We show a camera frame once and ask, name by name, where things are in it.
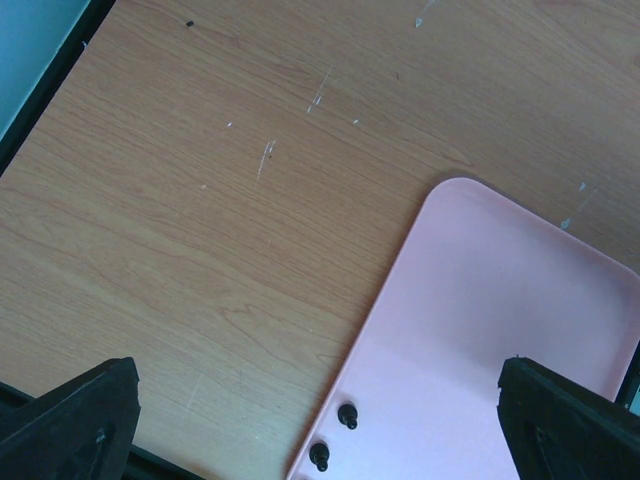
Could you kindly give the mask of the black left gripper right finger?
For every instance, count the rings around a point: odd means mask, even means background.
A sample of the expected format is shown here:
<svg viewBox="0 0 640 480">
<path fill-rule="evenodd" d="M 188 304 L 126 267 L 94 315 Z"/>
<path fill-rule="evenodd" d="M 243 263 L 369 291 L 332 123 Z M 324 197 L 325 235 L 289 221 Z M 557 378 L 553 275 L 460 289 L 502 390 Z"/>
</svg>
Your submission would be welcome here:
<svg viewBox="0 0 640 480">
<path fill-rule="evenodd" d="M 507 359 L 497 413 L 521 479 L 637 479 L 639 417 L 525 357 Z"/>
</svg>

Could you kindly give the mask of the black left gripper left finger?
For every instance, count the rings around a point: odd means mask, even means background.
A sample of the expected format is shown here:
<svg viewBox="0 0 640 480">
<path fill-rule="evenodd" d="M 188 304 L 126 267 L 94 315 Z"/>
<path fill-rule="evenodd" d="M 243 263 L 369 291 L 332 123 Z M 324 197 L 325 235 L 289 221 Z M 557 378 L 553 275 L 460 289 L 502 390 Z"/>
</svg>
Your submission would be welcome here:
<svg viewBox="0 0 640 480">
<path fill-rule="evenodd" d="M 110 433 L 96 479 L 119 479 L 140 415 L 131 357 L 110 359 L 1 417 L 1 477 L 44 479 L 100 430 Z"/>
</svg>

